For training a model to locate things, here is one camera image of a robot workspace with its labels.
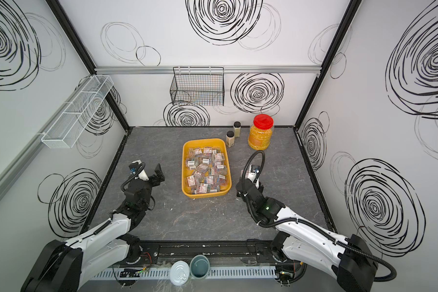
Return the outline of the yellow plastic tray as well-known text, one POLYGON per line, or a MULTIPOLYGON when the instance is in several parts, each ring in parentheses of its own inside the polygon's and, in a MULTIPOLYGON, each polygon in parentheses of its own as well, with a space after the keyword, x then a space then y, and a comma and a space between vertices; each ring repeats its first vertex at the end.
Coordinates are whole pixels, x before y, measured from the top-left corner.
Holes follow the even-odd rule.
POLYGON ((182 192, 189 198, 209 198, 226 195, 232 187, 226 144, 219 138, 188 141, 182 150, 182 192), (212 147, 212 155, 203 148, 212 147), (209 185, 208 193, 197 193, 200 183, 209 185))

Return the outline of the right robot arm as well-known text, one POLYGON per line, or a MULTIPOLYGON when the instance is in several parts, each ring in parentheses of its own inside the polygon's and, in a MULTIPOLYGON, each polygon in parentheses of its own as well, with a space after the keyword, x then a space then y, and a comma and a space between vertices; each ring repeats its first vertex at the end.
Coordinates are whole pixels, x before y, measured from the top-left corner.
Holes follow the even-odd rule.
POLYGON ((347 292, 371 290, 378 263, 361 237, 346 237, 315 225, 282 202, 264 197, 247 178, 236 189, 257 225, 278 230, 272 245, 277 260, 295 260, 319 269, 347 292))

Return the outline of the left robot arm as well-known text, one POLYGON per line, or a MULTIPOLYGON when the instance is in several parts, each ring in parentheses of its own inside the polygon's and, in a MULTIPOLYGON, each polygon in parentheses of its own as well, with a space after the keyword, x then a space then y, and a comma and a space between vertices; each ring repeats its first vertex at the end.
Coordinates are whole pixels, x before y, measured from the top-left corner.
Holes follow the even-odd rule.
POLYGON ((109 266, 141 257, 139 238, 129 232, 154 209, 152 190, 165 175, 159 164, 151 175, 140 160, 129 167, 131 175, 120 186, 125 195, 122 204, 89 231, 64 242, 49 242, 25 279, 23 292, 76 292, 109 266))

